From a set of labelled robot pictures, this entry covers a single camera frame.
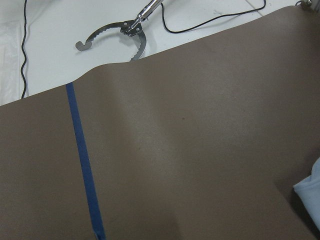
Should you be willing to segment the aluminium frame post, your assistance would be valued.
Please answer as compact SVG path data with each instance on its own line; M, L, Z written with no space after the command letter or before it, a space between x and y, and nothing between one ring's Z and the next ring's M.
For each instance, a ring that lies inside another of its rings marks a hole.
M320 0L298 0L296 6L303 4L314 11L318 12L320 10Z

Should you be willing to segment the silver claw grabber tool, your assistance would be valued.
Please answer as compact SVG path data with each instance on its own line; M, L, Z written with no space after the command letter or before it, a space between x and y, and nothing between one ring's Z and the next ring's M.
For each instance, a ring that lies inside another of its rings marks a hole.
M95 30L85 41L82 43L78 41L75 44L75 47L78 51L86 51L92 47L92 43L94 39L100 35L101 33L107 31L108 29L119 29L119 31L128 36L138 36L139 39L139 47L137 48L136 54L131 58L131 61L136 61L140 59L143 55L146 45L147 39L146 35L142 28L142 22L144 22L155 10L163 3L162 0L151 0L136 16L133 20L126 20L123 22L114 22L107 25L104 25L97 30Z

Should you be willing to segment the brown paper table cover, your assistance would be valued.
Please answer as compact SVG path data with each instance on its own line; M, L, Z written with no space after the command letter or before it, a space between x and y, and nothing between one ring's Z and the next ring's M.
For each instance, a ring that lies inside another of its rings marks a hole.
M73 82L108 240L317 240L320 15L288 6ZM93 240L64 86L0 108L0 237Z

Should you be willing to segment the light blue t-shirt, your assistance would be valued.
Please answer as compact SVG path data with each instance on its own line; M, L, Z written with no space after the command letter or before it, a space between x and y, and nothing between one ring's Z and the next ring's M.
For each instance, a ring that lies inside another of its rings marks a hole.
M293 186L305 209L320 229L320 159L313 164L311 174Z

